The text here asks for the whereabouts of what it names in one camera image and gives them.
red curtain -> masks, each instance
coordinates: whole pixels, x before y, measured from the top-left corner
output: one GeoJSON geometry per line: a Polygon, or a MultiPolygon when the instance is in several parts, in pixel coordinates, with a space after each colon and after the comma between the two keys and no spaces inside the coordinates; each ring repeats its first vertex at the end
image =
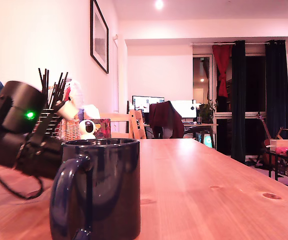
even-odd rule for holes
{"type": "Polygon", "coordinates": [[[226,98],[228,97],[226,89],[226,70],[228,67],[231,50],[231,45],[213,45],[213,54],[220,72],[218,95],[226,98]]]}

cup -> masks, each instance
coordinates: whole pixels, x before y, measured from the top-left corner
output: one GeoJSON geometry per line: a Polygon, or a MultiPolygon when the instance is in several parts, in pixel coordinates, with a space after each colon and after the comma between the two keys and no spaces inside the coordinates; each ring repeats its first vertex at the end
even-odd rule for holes
{"type": "Polygon", "coordinates": [[[53,240],[133,240],[140,233],[139,141],[62,144],[50,201],[53,240]]]}

black curtain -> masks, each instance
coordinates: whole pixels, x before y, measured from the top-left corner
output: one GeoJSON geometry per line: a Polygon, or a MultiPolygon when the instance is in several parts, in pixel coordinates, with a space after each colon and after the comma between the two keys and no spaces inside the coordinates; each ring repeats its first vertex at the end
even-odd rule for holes
{"type": "MultiPolygon", "coordinates": [[[[285,40],[269,41],[266,55],[266,124],[274,138],[280,127],[288,129],[288,76],[285,40]]],[[[288,132],[283,131],[283,139],[288,132]]]]}
{"type": "Polygon", "coordinates": [[[245,163],[245,41],[236,41],[232,48],[232,153],[231,157],[245,163]]]}

framed picture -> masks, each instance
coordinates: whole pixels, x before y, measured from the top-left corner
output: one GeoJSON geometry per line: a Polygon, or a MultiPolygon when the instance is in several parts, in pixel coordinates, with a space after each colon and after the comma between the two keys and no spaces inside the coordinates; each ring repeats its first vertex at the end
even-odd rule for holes
{"type": "Polygon", "coordinates": [[[90,55],[109,72],[108,26],[96,0],[90,0],[90,55]]]}

wall light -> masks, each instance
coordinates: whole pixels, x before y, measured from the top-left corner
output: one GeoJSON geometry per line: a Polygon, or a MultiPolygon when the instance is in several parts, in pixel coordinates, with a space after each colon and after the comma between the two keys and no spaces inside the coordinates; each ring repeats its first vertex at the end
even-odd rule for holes
{"type": "Polygon", "coordinates": [[[158,9],[158,10],[161,10],[164,6],[164,3],[162,0],[157,0],[156,3],[155,3],[155,7],[158,9]]]}

